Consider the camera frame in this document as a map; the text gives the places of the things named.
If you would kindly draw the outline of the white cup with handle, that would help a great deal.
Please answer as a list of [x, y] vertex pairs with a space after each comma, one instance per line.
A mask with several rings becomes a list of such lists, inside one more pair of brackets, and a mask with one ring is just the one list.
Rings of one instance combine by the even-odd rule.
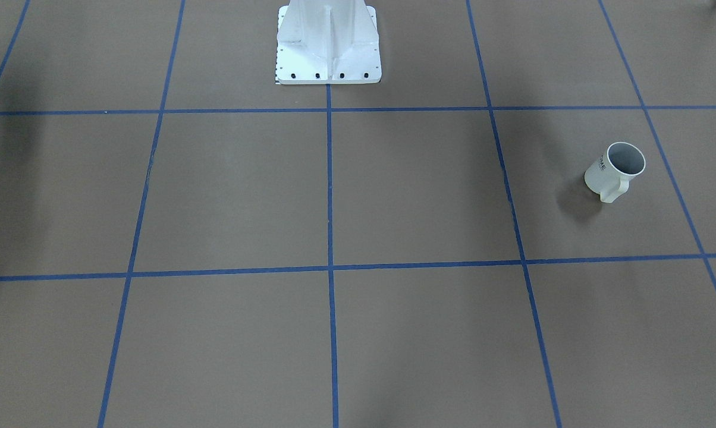
[[603, 156], [586, 169], [586, 186], [598, 195], [602, 203], [611, 204], [628, 192], [630, 182], [645, 171], [646, 157], [630, 143], [610, 144]]

